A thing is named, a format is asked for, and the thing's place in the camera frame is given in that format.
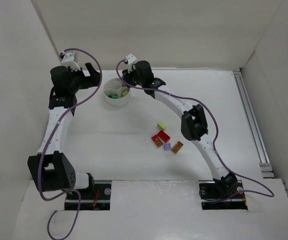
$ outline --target wire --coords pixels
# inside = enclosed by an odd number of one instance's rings
[[[118,72],[119,66],[120,66],[122,63],[126,63],[126,62],[127,62],[127,61],[126,61],[125,59],[119,61],[119,63],[118,63],[117,66],[116,66],[116,72],[117,72],[118,77],[121,79],[121,81],[122,81],[124,84],[126,84],[128,87],[130,87],[130,88],[132,87],[132,88],[139,89],[139,90],[144,90],[144,91],[156,91],[156,92],[164,93],[164,94],[167,94],[167,95],[169,95],[169,96],[173,96],[173,97],[175,97],[175,98],[177,98],[177,99],[191,100],[191,101],[197,102],[197,103],[199,103],[201,106],[203,106],[204,109],[206,109],[206,111],[208,112],[208,114],[210,115],[210,117],[212,118],[212,120],[213,120],[213,122],[214,122],[214,124],[215,124],[216,135],[215,135],[215,138],[214,138],[214,140],[213,140],[213,148],[214,148],[214,152],[216,153],[216,155],[217,155],[219,161],[221,162],[221,164],[222,164],[229,172],[231,172],[232,174],[234,174],[234,175],[236,175],[236,176],[239,176],[239,177],[241,177],[241,178],[250,180],[250,181],[252,181],[252,182],[254,182],[254,183],[257,183],[257,184],[261,185],[262,187],[264,187],[265,189],[267,189],[267,190],[270,192],[270,194],[266,194],[266,193],[262,193],[262,192],[254,191],[254,190],[242,190],[242,191],[239,191],[239,192],[236,192],[236,193],[232,194],[231,196],[229,196],[229,197],[227,197],[227,198],[225,198],[225,199],[212,201],[211,203],[213,203],[213,204],[221,203],[221,202],[223,202],[223,201],[225,201],[225,200],[228,200],[228,199],[234,197],[235,195],[242,194],[242,193],[254,193],[254,194],[259,194],[259,195],[267,196],[267,197],[270,197],[270,198],[273,198],[273,197],[275,196],[275,194],[273,193],[273,191],[271,191],[266,185],[262,184],[261,182],[255,180],[255,179],[252,179],[252,178],[247,177],[247,176],[243,176],[243,175],[241,175],[241,174],[238,174],[238,173],[232,171],[232,170],[224,163],[224,161],[223,161],[222,158],[220,157],[220,155],[219,155],[219,153],[218,153],[218,151],[217,151],[217,149],[216,149],[216,145],[215,145],[216,140],[217,140],[218,135],[219,135],[218,123],[217,123],[214,115],[213,115],[212,112],[210,111],[210,109],[209,109],[202,101],[200,101],[200,100],[198,100],[198,99],[195,99],[195,98],[192,98],[192,97],[177,96],[177,95],[174,95],[174,94],[172,94],[172,93],[169,93],[169,92],[167,92],[167,91],[163,91],[163,90],[160,90],[160,89],[146,88],[146,87],[136,87],[136,86],[133,86],[133,85],[127,83],[127,82],[123,79],[123,77],[119,74],[119,72]]]
[[[45,153],[46,153],[47,147],[48,147],[51,139],[53,138],[53,136],[54,136],[54,134],[55,134],[55,132],[56,132],[59,124],[60,124],[60,121],[62,121],[62,119],[64,118],[64,116],[65,116],[67,113],[69,113],[71,110],[75,109],[75,108],[78,107],[79,105],[81,105],[81,104],[85,103],[86,101],[90,100],[90,99],[97,93],[97,91],[99,90],[100,85],[101,85],[101,83],[102,83],[102,79],[103,79],[102,68],[100,67],[100,64],[99,64],[99,62],[97,61],[97,59],[96,59],[92,54],[90,54],[90,53],[88,53],[88,52],[86,52],[86,51],[84,51],[84,50],[82,50],[82,49],[79,49],[79,48],[78,48],[78,49],[77,49],[77,48],[68,48],[68,49],[65,49],[63,52],[67,52],[67,51],[71,51],[71,50],[72,50],[72,51],[82,52],[82,53],[88,55],[89,57],[91,57],[91,58],[96,62],[97,66],[98,66],[98,69],[99,69],[99,73],[100,73],[100,80],[99,80],[98,87],[95,89],[95,91],[94,91],[89,97],[85,98],[83,101],[75,104],[74,106],[68,108],[68,109],[62,114],[62,116],[60,116],[60,118],[58,119],[57,124],[55,125],[53,131],[51,132],[51,134],[50,134],[50,136],[49,136],[49,138],[48,138],[48,140],[46,141],[45,147],[44,147],[44,149],[43,149],[43,151],[42,151],[42,154],[41,154],[41,156],[40,156],[39,165],[38,165],[38,172],[37,172],[37,189],[38,189],[38,191],[39,191],[40,197],[41,197],[44,201],[49,202],[49,201],[52,201],[52,200],[54,200],[54,199],[62,196],[63,194],[70,193],[70,192],[76,192],[77,195],[78,195],[78,207],[77,207],[75,219],[74,219],[74,222],[73,222],[73,224],[72,224],[72,227],[71,227],[70,231],[68,232],[68,234],[67,234],[65,237],[58,239],[58,238],[54,238],[54,237],[51,235],[51,233],[50,233],[50,231],[49,231],[49,225],[50,225],[50,221],[51,221],[52,217],[54,216],[54,214],[55,214],[57,211],[54,211],[53,214],[50,216],[50,218],[49,218],[49,220],[48,220],[48,223],[47,223],[47,233],[48,233],[49,237],[50,237],[51,239],[53,239],[53,240],[64,240],[64,239],[66,239],[66,238],[71,234],[71,232],[73,231],[74,226],[75,226],[75,223],[76,223],[76,220],[77,220],[77,217],[78,217],[78,213],[79,213],[79,210],[80,210],[81,195],[80,195],[80,192],[79,192],[78,190],[69,189],[69,190],[65,190],[65,191],[61,192],[60,194],[58,194],[58,195],[56,195],[56,196],[54,196],[54,197],[51,197],[51,198],[46,198],[46,197],[44,196],[43,191],[42,191],[42,184],[41,184],[41,171],[42,171],[42,164],[43,164],[43,160],[44,160],[44,157],[45,157]]]
[[[94,210],[95,210],[95,208],[96,208],[96,204],[97,204],[98,198],[99,198],[99,190],[97,190],[97,192],[96,192],[96,198],[95,198],[94,201],[93,201]]]

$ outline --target purple lego brick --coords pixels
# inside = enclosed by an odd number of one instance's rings
[[[172,149],[172,146],[170,145],[169,142],[164,144],[164,149],[165,150],[171,150]]]

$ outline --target white floor panel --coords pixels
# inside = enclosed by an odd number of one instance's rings
[[[110,211],[82,211],[68,240],[288,240],[288,198],[280,179],[262,179],[274,198],[247,194],[249,210],[202,210],[198,181],[114,181]],[[249,181],[246,189],[263,191]],[[64,198],[40,201],[31,181],[12,240],[48,239],[52,211]],[[54,237],[67,234],[75,211],[59,211]]]

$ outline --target yellow lego brick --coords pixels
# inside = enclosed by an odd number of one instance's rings
[[[162,122],[157,123],[157,126],[159,127],[160,130],[163,130],[163,131],[165,131],[167,128],[166,124]]]
[[[124,91],[124,92],[122,93],[122,96],[124,97],[124,96],[126,96],[127,94],[128,94],[128,90]]]

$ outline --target orange lego brick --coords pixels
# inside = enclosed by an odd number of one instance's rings
[[[179,149],[182,148],[182,146],[183,146],[183,144],[182,144],[180,141],[178,141],[178,142],[173,146],[172,152],[173,152],[174,154],[176,154],[176,153],[179,151]]]
[[[163,145],[162,141],[160,141],[159,138],[157,138],[156,140],[153,140],[153,141],[154,141],[156,147],[158,147],[158,148],[161,147],[161,146]]]

